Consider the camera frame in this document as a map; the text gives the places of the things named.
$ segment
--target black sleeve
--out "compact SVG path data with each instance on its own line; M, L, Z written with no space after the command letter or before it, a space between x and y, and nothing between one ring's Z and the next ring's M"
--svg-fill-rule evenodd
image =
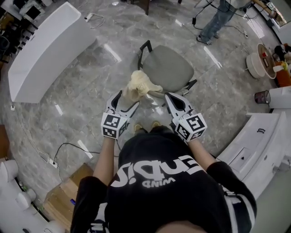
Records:
M81 180L73 212L71 233L82 233L89 230L106 192L107 186L96 177L85 177Z
M223 187L235 194L244 195L251 203L255 216L257 213L256 200L247 186L239 180L233 173L232 169L225 162L215 162L211 164L207 173L212 176L213 179Z

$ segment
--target black and white marker cube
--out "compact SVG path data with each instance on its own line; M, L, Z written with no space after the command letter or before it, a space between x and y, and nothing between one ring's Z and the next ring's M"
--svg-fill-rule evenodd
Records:
M175 131L186 142L201 137L207 128L206 122L201 113L181 118L176 125Z
M127 128L128 120L128 118L104 112L101 121L102 135L118 139Z

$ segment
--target shoe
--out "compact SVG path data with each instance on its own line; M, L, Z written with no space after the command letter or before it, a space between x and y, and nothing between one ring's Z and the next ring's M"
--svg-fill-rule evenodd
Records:
M157 126L161 126L161 123L159 123L158 121L153 121L153 124L152 124L152 128L155 128Z
M196 37L196 40L197 40L198 42L202 42L202 43L204 43L204 44L207 44L208 46L212 44L212 41L211 41L211 40L209 40L209 41L207 41L207 42L204 42L204 41L201 39L200 35Z
M136 123L135 126L134 126L134 131L136 132L136 131L138 131L138 130L140 130L140 129L142 129L142 128L143 128L143 126L138 122L138 123Z
M214 34L214 37L218 39L220 36L219 36L219 34L216 32L216 33Z

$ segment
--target power outlet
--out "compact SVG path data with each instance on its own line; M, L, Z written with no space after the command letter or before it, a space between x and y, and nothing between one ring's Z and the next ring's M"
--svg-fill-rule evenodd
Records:
M51 164L55 168L58 168L58 164L56 162L54 162L54 160L51 158L49 158L49 164Z
M88 22L93 17L92 13L89 13L89 15L85 18L86 22Z

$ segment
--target brown box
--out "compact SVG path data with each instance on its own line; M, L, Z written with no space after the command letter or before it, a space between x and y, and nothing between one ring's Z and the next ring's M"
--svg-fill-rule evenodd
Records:
M48 214L70 231L77 191L82 178L92 176L92 169L83 164L68 180L48 192L44 208Z
M0 158L7 156L9 150L9 139L4 125L0 125Z

